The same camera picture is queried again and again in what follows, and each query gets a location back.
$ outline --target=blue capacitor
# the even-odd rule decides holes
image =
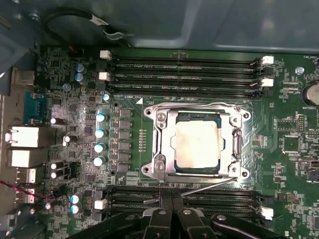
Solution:
[[[77,63],[75,65],[75,70],[79,73],[84,73],[85,72],[85,67],[81,63]]]
[[[72,206],[70,207],[70,212],[71,212],[72,214],[77,214],[79,211],[80,211],[79,205],[72,205]]]
[[[76,73],[74,76],[75,81],[79,82],[80,84],[84,84],[86,82],[83,74],[81,73]]]

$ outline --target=ram slot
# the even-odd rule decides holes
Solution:
[[[233,79],[255,79],[256,74],[254,72],[240,72],[240,71],[202,71],[202,70],[179,70],[179,69],[165,69],[165,70],[149,70],[149,69],[130,69],[130,70],[114,70],[111,75],[163,75],[163,76],[195,76],[195,77],[219,77],[219,78],[233,78]]]
[[[253,61],[237,61],[237,60],[216,60],[216,59],[174,59],[174,58],[153,58],[153,57],[118,57],[114,59],[115,63],[138,63],[138,64],[205,64],[205,65],[227,65],[231,67],[241,67],[253,69],[256,60]]]
[[[184,79],[180,77],[179,79],[163,78],[157,80],[159,85],[163,86],[189,86],[189,87],[211,87],[211,88],[245,88],[245,89],[259,89],[259,80],[216,80],[202,78],[200,80]],[[111,81],[112,85],[117,84],[127,84],[127,85],[154,85],[156,84],[156,79],[154,78],[126,78],[126,77],[115,77]]]
[[[262,97],[261,91],[236,92],[229,89],[163,89],[163,88],[143,88],[131,86],[108,87],[107,90],[113,95],[132,96],[167,96],[167,97],[193,97],[193,98],[229,98],[229,99],[259,99]]]

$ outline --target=screw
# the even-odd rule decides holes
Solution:
[[[190,215],[190,214],[191,214],[191,210],[184,210],[183,213],[184,213],[185,215]]]
[[[38,14],[36,14],[36,13],[29,14],[29,17],[31,17],[31,19],[35,20],[35,21],[40,21],[41,20],[40,16]]]
[[[299,67],[296,68],[296,74],[297,75],[302,75],[304,72],[305,72],[304,67],[299,66]]]
[[[162,171],[164,169],[164,163],[162,161],[157,162],[157,164],[155,165],[155,168],[158,171]]]
[[[224,220],[226,220],[226,217],[224,215],[218,215],[217,219],[220,221],[224,221]]]
[[[133,220],[135,217],[134,215],[129,215],[128,217],[125,218],[125,220],[130,221]]]
[[[166,120],[166,115],[164,113],[159,113],[157,119],[159,122],[164,122]]]

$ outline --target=integrated circuit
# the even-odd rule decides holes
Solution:
[[[123,117],[123,118],[132,117],[132,110],[131,109],[121,109],[120,110],[120,117]]]
[[[94,174],[87,174],[86,175],[86,181],[90,182],[90,183],[94,182],[95,181],[95,175]]]

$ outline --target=chip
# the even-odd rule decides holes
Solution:
[[[129,132],[129,131],[121,131],[119,133],[119,138],[120,139],[130,139],[131,138],[131,132]]]
[[[76,105],[69,105],[69,112],[76,112]]]
[[[126,164],[126,163],[121,163],[119,164],[119,169],[118,169],[119,172],[123,172],[123,173],[126,173],[129,171],[129,165]]]
[[[59,218],[61,217],[61,212],[55,212],[54,215]]]
[[[89,89],[95,89],[96,84],[95,84],[95,82],[90,81],[90,82],[88,83],[87,87],[88,87]]]
[[[90,182],[90,183],[94,182],[95,181],[95,175],[93,175],[93,174],[86,175],[86,181]]]
[[[90,126],[84,127],[84,133],[85,134],[92,134],[93,133],[92,127],[90,127]]]
[[[112,160],[117,160],[118,159],[118,155],[116,153],[112,153],[111,154],[111,159]]]
[[[70,151],[69,152],[69,157],[70,158],[75,158],[75,151]]]
[[[319,230],[319,217],[314,217],[314,229]]]
[[[87,217],[91,216],[91,210],[90,209],[84,209],[83,210],[83,215],[85,215]]]
[[[130,120],[120,120],[120,128],[131,128],[132,122]]]
[[[52,104],[54,106],[61,106],[61,99],[53,99]]]
[[[130,160],[130,154],[129,153],[119,153],[118,160],[119,162],[128,162]]]
[[[286,200],[287,202],[293,202],[295,200],[295,195],[293,193],[287,193]]]
[[[92,196],[92,190],[85,190],[84,191],[84,197],[91,197]]]
[[[299,150],[299,138],[298,137],[284,137],[283,151],[286,153],[297,153]]]
[[[130,110],[130,109],[122,109],[120,111],[120,117],[124,117],[124,118],[132,117],[132,110]]]
[[[129,142],[119,142],[119,150],[130,150],[131,143]]]

